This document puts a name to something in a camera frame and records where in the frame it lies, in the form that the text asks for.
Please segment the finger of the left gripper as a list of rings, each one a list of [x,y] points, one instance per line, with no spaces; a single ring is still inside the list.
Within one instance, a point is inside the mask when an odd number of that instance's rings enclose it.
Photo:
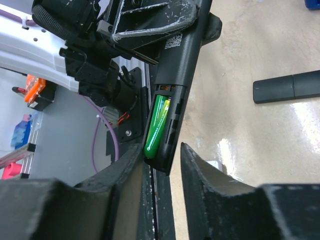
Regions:
[[[203,47],[219,39],[222,33],[222,20],[213,13],[203,13],[199,15],[200,26],[200,46]]]

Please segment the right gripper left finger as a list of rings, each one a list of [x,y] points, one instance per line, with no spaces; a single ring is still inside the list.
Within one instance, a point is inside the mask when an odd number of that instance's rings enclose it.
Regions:
[[[142,144],[135,143],[118,161],[74,186],[91,194],[107,194],[104,240],[136,238],[142,179]]]

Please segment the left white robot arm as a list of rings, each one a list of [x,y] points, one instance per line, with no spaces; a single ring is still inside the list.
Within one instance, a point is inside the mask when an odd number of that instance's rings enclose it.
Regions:
[[[31,19],[0,13],[0,66],[127,112],[138,99],[115,58],[158,67],[156,84],[186,99],[202,46],[223,23],[209,0],[35,0]]]

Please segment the green battery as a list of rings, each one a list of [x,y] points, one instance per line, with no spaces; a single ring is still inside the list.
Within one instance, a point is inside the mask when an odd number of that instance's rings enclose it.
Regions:
[[[169,99],[168,96],[157,95],[155,104],[151,115],[151,121],[147,133],[147,138],[144,146],[144,155],[148,159],[153,159],[160,146],[166,119],[161,119],[161,111],[165,100]]]
[[[171,104],[171,99],[168,98],[167,100],[164,101],[163,107],[161,109],[161,113],[160,113],[160,117],[163,121],[165,121],[165,118],[168,115],[168,111],[170,108],[170,104]]]

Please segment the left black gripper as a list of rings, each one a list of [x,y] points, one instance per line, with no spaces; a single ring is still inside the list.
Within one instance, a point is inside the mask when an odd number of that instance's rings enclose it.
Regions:
[[[194,0],[111,0],[97,32],[122,52],[150,65],[159,63],[159,42],[189,28],[199,15]]]

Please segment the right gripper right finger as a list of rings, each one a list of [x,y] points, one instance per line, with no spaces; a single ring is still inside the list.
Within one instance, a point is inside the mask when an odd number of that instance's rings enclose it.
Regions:
[[[191,240],[254,240],[254,187],[203,160],[188,144],[180,146],[180,166]]]

